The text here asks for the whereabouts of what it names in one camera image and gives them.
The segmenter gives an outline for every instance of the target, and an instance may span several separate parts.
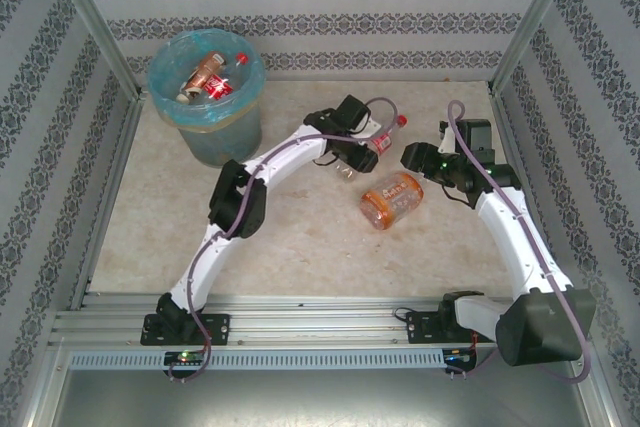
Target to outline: plastic bottle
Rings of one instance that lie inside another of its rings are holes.
[[[176,96],[176,100],[181,104],[190,104],[193,99],[200,95],[209,78],[222,70],[224,62],[222,54],[215,50],[205,55],[204,59],[193,70],[189,79],[180,87],[180,93]]]
[[[209,80],[204,84],[203,91],[208,101],[211,99],[218,100],[229,95],[234,90],[242,87],[242,78],[240,69],[243,65],[249,62],[249,57],[244,52],[240,52],[236,55],[236,62],[233,65],[225,67],[224,71],[220,74],[213,74],[209,77]]]
[[[378,156],[381,156],[391,148],[391,145],[393,144],[393,133],[401,129],[405,125],[407,125],[407,118],[404,115],[399,115],[398,120],[396,121],[396,125],[394,125],[389,132],[387,132],[386,134],[382,134],[377,139],[368,141],[367,146],[376,154],[378,154]],[[345,182],[351,182],[358,175],[358,171],[353,170],[349,165],[345,164],[341,160],[336,163],[335,170],[338,174],[338,177],[340,177]]]
[[[376,229],[386,230],[420,205],[423,197],[416,179],[396,172],[362,195],[360,210]]]

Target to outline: white robotic arm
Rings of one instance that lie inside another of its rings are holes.
[[[443,188],[455,187],[466,194],[469,206],[478,211],[507,267],[513,303],[498,303],[480,292],[446,294],[436,315],[438,328],[451,335],[461,328],[469,329],[495,340],[509,365],[576,360],[582,353],[580,339],[549,279],[555,280],[583,332],[589,330],[595,300],[588,290],[575,289],[554,261],[529,215],[513,169],[507,164],[495,164],[489,121],[458,119],[456,127],[478,166],[458,145],[446,122],[440,124],[443,141],[439,148],[427,143],[411,144],[404,151],[402,164]],[[482,167],[493,184],[500,187],[518,214],[477,167]]]
[[[533,232],[536,244],[542,251],[553,277],[563,291],[573,284],[556,265],[546,245],[536,229],[522,190],[505,187],[503,191],[522,212],[525,222]],[[482,193],[476,204],[478,215],[487,226],[508,269],[513,300],[534,290],[552,293],[547,275],[543,272],[518,219],[495,192]],[[485,296],[460,297],[455,303],[458,324],[475,330],[485,337],[495,340],[496,325],[508,305],[500,304]]]
[[[245,164],[245,170],[249,174],[252,174],[265,158],[267,158],[272,152],[280,149],[282,145],[290,143],[291,140],[314,134],[320,135],[320,132],[309,125],[300,126],[293,135],[278,144],[269,152],[248,161]],[[306,163],[322,157],[326,150],[326,144],[327,141],[322,138],[293,143],[265,164],[258,172],[256,179],[262,180],[267,189],[272,189]],[[211,286],[213,285],[216,276],[222,269],[222,266],[229,255],[231,255],[236,247],[242,243],[242,238],[240,237],[226,239],[223,235],[216,235],[219,232],[224,234],[223,229],[219,225],[214,223],[207,226],[200,249],[203,249],[211,239],[217,238],[197,259],[197,264],[195,265],[191,275],[192,302],[196,310],[200,310],[204,307],[207,301],[207,295],[211,290]],[[185,271],[180,281],[173,287],[173,289],[171,289],[170,292],[175,304],[185,310],[188,310],[189,308],[187,302],[187,283],[189,282],[190,277],[189,271],[190,269]]]
[[[288,139],[260,157],[244,165],[227,162],[209,203],[209,225],[200,248],[178,283],[160,297],[156,314],[145,318],[142,341],[164,345],[190,343],[197,338],[194,334],[203,327],[197,325],[195,313],[204,308],[207,294],[231,253],[262,225],[267,192],[326,153],[359,172],[370,172],[378,156],[364,140],[379,128],[367,105],[349,95],[337,109],[307,115]]]

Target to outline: orange plastic jar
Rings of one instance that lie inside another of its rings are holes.
[[[362,195],[360,210],[376,229],[386,230],[420,205],[423,197],[416,179],[396,172]]]

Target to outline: striped wall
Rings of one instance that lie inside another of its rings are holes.
[[[272,79],[489,80],[531,0],[96,0],[145,82],[183,30],[246,36]]]
[[[500,92],[545,234],[598,301],[592,336],[640,424],[640,0],[553,0]]]
[[[66,309],[127,111],[71,0],[0,0],[0,426]]]

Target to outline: trash bin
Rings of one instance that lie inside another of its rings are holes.
[[[233,62],[240,52],[249,57],[240,70],[241,87],[220,100],[182,104],[180,87],[212,50]],[[259,97],[265,82],[264,64],[242,37],[219,29],[178,34],[160,48],[149,68],[149,91],[160,117],[177,127],[200,162],[220,167],[230,159],[251,157],[262,139]]]

